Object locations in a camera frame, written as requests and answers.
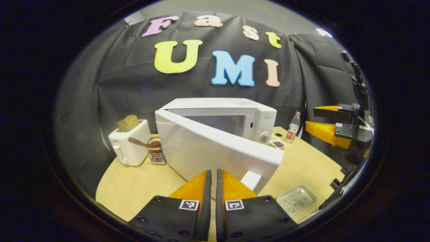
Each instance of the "table surface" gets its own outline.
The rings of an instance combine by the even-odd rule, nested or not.
[[[272,134],[287,131],[273,128]],[[292,217],[299,221],[316,210],[333,192],[330,183],[344,178],[341,167],[322,152],[296,137],[287,143],[284,156],[272,178],[259,196],[280,193],[304,184],[315,193],[317,201],[306,211]],[[100,180],[95,200],[125,221],[130,221],[156,195],[169,196],[187,181],[167,165],[153,165],[147,157],[139,166],[127,166],[115,158]],[[216,241],[215,200],[211,199],[209,241]]]

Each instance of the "plastic bottle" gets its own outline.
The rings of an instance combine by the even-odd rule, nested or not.
[[[294,117],[291,119],[290,127],[288,128],[287,138],[285,141],[287,143],[292,143],[297,134],[298,128],[300,126],[300,112],[296,112]]]

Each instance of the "white microwave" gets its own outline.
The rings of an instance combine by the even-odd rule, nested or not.
[[[179,98],[160,109],[266,145],[276,119],[276,109],[244,98]]]
[[[248,99],[175,99],[155,111],[167,164],[186,180],[221,168],[258,193],[281,163],[267,145],[276,110]],[[215,198],[216,176],[212,176]]]

